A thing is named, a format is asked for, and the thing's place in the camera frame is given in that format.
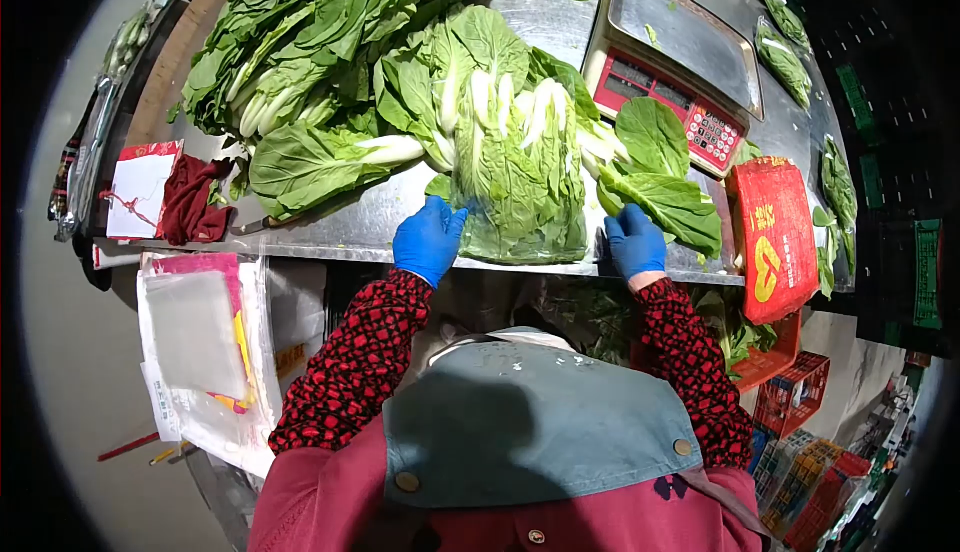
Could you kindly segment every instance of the red patterned sleeve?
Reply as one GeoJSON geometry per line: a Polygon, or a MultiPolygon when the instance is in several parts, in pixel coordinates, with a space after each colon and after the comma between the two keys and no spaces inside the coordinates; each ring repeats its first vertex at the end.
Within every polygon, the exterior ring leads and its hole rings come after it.
{"type": "Polygon", "coordinates": [[[690,297],[669,278],[636,294],[640,340],[654,349],[650,373],[665,379],[690,413],[703,465],[747,468],[753,447],[750,414],[727,378],[723,351],[709,334],[690,297]]]}
{"type": "Polygon", "coordinates": [[[398,269],[356,294],[306,374],[287,390],[270,449],[336,451],[380,414],[410,364],[410,341],[426,324],[432,294],[426,281],[398,269]]]}

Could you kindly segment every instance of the hand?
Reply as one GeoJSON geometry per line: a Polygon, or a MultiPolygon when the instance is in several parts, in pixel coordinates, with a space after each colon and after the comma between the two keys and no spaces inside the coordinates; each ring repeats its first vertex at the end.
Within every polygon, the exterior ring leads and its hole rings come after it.
{"type": "Polygon", "coordinates": [[[440,196],[426,198],[423,208],[396,228],[393,265],[413,272],[437,289],[440,278],[457,257],[466,210],[453,212],[440,196]]]}
{"type": "Polygon", "coordinates": [[[606,226],[606,239],[609,241],[613,263],[620,271],[620,275],[631,285],[632,290],[635,290],[632,278],[642,272],[651,275],[655,273],[655,278],[649,280],[646,285],[666,276],[664,232],[650,222],[639,206],[627,204],[620,211],[619,216],[606,217],[603,222],[606,226]]]}

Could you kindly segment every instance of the yellow heart logo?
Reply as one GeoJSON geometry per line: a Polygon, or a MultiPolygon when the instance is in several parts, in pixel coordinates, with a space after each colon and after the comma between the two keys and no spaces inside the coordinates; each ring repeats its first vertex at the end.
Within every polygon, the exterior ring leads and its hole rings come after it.
{"type": "Polygon", "coordinates": [[[780,270],[780,257],[765,235],[761,235],[753,247],[753,265],[756,266],[756,283],[753,286],[753,297],[758,302],[765,302],[774,294],[777,285],[775,270],[780,270]]]}

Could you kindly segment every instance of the jacket button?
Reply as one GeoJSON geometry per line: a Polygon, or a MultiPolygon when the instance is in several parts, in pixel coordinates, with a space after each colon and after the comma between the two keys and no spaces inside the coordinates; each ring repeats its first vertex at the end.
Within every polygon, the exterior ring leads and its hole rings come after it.
{"type": "Polygon", "coordinates": [[[690,452],[693,451],[693,446],[686,439],[677,439],[673,442],[673,451],[681,456],[689,456],[690,452]]]}
{"type": "Polygon", "coordinates": [[[397,473],[393,478],[394,483],[397,487],[406,491],[407,493],[413,493],[414,491],[420,489],[420,479],[417,478],[417,475],[413,473],[408,473],[407,471],[401,471],[397,473]]]}

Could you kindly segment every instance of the stainless steel table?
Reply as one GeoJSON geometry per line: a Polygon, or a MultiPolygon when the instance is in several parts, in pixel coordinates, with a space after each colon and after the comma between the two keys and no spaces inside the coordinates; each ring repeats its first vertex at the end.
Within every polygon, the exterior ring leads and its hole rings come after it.
{"type": "MultiPolygon", "coordinates": [[[[473,0],[499,10],[510,27],[531,46],[537,46],[559,59],[581,67],[587,52],[594,25],[598,0],[573,2],[570,0],[473,0]]],[[[734,29],[753,41],[754,27],[765,12],[761,0],[698,0],[723,18],[734,29]]],[[[764,122],[750,120],[749,137],[766,153],[786,156],[793,160],[806,177],[807,197],[812,205],[824,202],[819,194],[819,156],[824,133],[831,133],[839,141],[837,124],[830,96],[823,77],[812,57],[803,60],[813,80],[813,94],[809,113],[800,110],[786,91],[766,71],[760,69],[761,88],[766,110],[764,122]]],[[[172,126],[170,139],[185,139],[184,150],[202,159],[220,157],[231,150],[221,150],[224,136],[203,135],[189,126],[181,115],[172,126]]],[[[424,187],[434,176],[426,163],[418,163],[388,180],[355,192],[354,202],[341,205],[327,213],[310,212],[299,221],[243,237],[227,235],[214,244],[189,244],[184,248],[209,251],[233,251],[277,256],[297,256],[318,259],[357,260],[390,263],[393,260],[391,240],[397,226],[424,203],[424,187]]],[[[723,223],[723,250],[719,259],[710,259],[705,266],[697,262],[696,252],[677,245],[667,247],[666,270],[678,281],[742,285],[743,277],[734,267],[734,235],[722,183],[691,169],[690,180],[713,198],[723,223]]],[[[509,267],[458,258],[454,266],[463,268],[520,270],[577,275],[597,275],[604,270],[597,262],[602,255],[604,212],[596,202],[593,182],[586,177],[587,198],[584,213],[589,237],[586,257],[579,263],[550,266],[509,267]]],[[[233,224],[254,222],[264,216],[258,200],[247,196],[234,202],[237,211],[233,224]]],[[[822,228],[816,239],[822,245],[826,238],[822,228]]],[[[141,241],[138,246],[171,247],[162,241],[141,241]]],[[[836,291],[849,291],[852,280],[844,263],[837,263],[836,291]]]]}

